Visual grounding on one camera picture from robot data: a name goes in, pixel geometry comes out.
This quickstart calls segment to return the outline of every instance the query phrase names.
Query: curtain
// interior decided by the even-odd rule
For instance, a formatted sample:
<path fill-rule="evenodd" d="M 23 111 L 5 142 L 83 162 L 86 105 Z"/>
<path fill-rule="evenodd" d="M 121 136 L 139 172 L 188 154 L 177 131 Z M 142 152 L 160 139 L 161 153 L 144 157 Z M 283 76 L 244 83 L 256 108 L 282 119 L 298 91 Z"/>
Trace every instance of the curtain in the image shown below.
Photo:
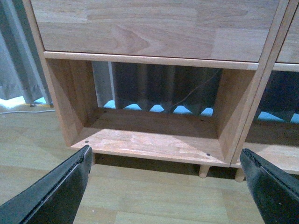
<path fill-rule="evenodd" d="M 21 0 L 0 0 L 0 98 L 51 103 Z"/>
<path fill-rule="evenodd" d="M 267 112 L 290 122 L 299 113 L 299 72 L 273 71 L 259 104 L 256 118 Z"/>
<path fill-rule="evenodd" d="M 100 107 L 114 100 L 117 109 L 137 104 L 142 110 L 149 111 L 160 105 L 166 112 L 173 112 L 182 105 L 199 115 L 206 108 L 213 108 L 222 71 L 186 66 L 93 62 L 93 72 Z"/>

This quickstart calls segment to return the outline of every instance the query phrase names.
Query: white cable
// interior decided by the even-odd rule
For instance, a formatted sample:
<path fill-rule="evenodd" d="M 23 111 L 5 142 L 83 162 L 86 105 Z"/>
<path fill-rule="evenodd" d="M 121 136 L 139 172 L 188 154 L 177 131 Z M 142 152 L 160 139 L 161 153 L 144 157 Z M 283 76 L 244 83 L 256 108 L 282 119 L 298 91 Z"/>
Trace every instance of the white cable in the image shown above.
<path fill-rule="evenodd" d="M 46 113 L 46 112 L 55 112 L 55 110 L 47 110 L 47 111 L 8 111 L 8 112 L 2 112 L 0 114 L 9 114 L 9 113 Z"/>
<path fill-rule="evenodd" d="M 183 101 L 185 101 L 185 100 L 186 100 L 186 99 L 187 99 L 187 98 L 188 98 L 188 97 L 189 97 L 195 90 L 197 90 L 199 87 L 201 87 L 201 86 L 205 85 L 206 83 L 208 83 L 209 81 L 211 81 L 211 80 L 218 74 L 219 71 L 221 71 L 221 69 L 219 69 L 218 71 L 216 71 L 215 74 L 212 75 L 212 77 L 210 77 L 210 78 L 209 78 L 208 80 L 206 80 L 204 83 L 199 84 L 198 86 L 196 86 L 191 92 L 189 92 L 189 94 L 188 94 L 187 96 L 185 96 L 184 99 L 182 99 L 182 100 L 180 100 L 179 102 L 177 102 L 176 104 L 174 104 L 174 105 L 172 105 L 172 106 L 166 108 L 165 110 L 162 110 L 160 113 L 166 112 L 167 110 L 169 110 L 169 109 L 173 108 L 174 106 L 177 106 L 177 105 L 179 105 L 180 103 L 182 103 Z"/>

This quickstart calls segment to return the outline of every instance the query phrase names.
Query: drawer front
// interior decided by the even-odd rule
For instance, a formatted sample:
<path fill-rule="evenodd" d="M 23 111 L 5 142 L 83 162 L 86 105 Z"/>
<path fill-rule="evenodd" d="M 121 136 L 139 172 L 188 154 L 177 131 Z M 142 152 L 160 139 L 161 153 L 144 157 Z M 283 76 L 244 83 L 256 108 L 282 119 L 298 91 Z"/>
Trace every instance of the drawer front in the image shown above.
<path fill-rule="evenodd" d="M 31 0 L 48 51 L 257 62 L 278 0 Z"/>
<path fill-rule="evenodd" d="M 299 64 L 299 10 L 295 13 L 277 62 Z"/>

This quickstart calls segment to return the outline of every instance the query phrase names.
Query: laminate floor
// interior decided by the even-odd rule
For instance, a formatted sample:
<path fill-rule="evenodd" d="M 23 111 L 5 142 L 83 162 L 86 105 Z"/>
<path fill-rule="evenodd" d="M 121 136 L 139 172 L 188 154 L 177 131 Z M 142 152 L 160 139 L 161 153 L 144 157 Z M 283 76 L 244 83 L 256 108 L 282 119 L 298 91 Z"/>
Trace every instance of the laminate floor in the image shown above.
<path fill-rule="evenodd" d="M 0 112 L 52 110 L 21 105 Z M 55 113 L 0 115 L 0 204 L 74 153 L 64 146 Z M 76 224 L 263 224 L 233 168 L 98 155 Z"/>

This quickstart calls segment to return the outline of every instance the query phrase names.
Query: cabinet leg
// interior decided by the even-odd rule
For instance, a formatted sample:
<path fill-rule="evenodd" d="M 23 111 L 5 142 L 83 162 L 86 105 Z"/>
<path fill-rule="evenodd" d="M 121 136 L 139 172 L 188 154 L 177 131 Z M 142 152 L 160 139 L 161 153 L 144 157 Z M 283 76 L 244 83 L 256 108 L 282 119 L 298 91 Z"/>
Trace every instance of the cabinet leg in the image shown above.
<path fill-rule="evenodd" d="M 206 178 L 207 173 L 209 172 L 210 166 L 201 165 L 199 168 L 199 177 Z"/>
<path fill-rule="evenodd" d="M 94 165 L 95 163 L 96 163 L 95 153 L 93 153 L 93 161 L 92 161 L 92 165 Z"/>
<path fill-rule="evenodd" d="M 242 182 L 245 179 L 245 174 L 242 168 L 239 168 L 235 174 L 235 181 Z"/>

